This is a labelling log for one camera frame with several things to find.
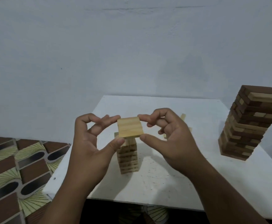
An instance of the patterned floor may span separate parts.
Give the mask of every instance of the patterned floor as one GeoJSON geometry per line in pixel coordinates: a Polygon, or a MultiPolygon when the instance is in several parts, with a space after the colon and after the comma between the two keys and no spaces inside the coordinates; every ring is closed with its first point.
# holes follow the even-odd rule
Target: patterned floor
{"type": "Polygon", "coordinates": [[[0,223],[37,223],[49,200],[41,191],[70,144],[0,137],[0,223]]]}

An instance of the person's right hand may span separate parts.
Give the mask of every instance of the person's right hand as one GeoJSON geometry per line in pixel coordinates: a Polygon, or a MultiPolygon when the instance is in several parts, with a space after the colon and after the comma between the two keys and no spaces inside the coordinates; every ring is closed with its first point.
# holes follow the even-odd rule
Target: person's right hand
{"type": "Polygon", "coordinates": [[[140,139],[148,146],[160,152],[164,159],[177,171],[188,176],[205,158],[199,151],[187,124],[171,109],[156,109],[151,115],[139,114],[141,121],[148,127],[161,127],[159,134],[166,134],[167,141],[149,134],[140,139]]]}

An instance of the white tabletop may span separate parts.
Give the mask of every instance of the white tabletop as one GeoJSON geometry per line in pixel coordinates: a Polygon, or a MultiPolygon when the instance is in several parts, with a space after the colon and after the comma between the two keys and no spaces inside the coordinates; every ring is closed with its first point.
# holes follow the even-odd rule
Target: white tabletop
{"type": "MultiPolygon", "coordinates": [[[[235,189],[265,218],[272,218],[272,159],[258,146],[247,161],[220,155],[218,138],[228,115],[228,109],[220,100],[162,98],[139,96],[103,96],[93,113],[120,115],[122,118],[137,114],[151,114],[154,109],[169,107],[178,115],[186,114],[185,122],[192,127],[192,134],[202,154],[235,187],[235,189]]],[[[158,135],[159,127],[143,131],[158,135]]],[[[116,124],[98,136],[97,146],[103,148],[114,138],[116,124]]],[[[116,155],[108,172],[89,198],[113,200],[125,203],[153,204],[173,208],[203,210],[192,183],[172,169],[162,155],[137,141],[139,172],[120,174],[116,155]]],[[[71,149],[44,187],[43,193],[53,198],[65,177],[71,149]]]]}

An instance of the white wall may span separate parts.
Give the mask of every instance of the white wall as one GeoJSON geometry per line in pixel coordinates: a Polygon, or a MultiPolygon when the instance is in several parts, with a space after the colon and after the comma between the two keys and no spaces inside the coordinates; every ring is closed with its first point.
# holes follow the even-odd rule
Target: white wall
{"type": "Polygon", "coordinates": [[[104,94],[230,107],[242,84],[272,86],[272,0],[0,0],[2,136],[71,142],[104,94]]]}

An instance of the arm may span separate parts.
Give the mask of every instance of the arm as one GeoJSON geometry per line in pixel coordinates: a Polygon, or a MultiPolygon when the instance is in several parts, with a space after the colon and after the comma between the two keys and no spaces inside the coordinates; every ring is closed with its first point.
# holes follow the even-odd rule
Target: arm
{"type": "Polygon", "coordinates": [[[172,110],[162,108],[138,115],[148,127],[161,127],[167,141],[143,134],[140,139],[159,151],[174,169],[184,174],[197,190],[210,223],[257,223],[266,220],[220,175],[199,151],[187,124],[172,110]]]}
{"type": "Polygon", "coordinates": [[[74,143],[64,181],[40,223],[79,223],[84,202],[105,176],[113,154],[125,142],[112,140],[102,150],[97,149],[97,136],[120,116],[99,118],[94,114],[80,116],[75,122],[74,143]],[[95,122],[88,129],[87,123],[95,122]]]}

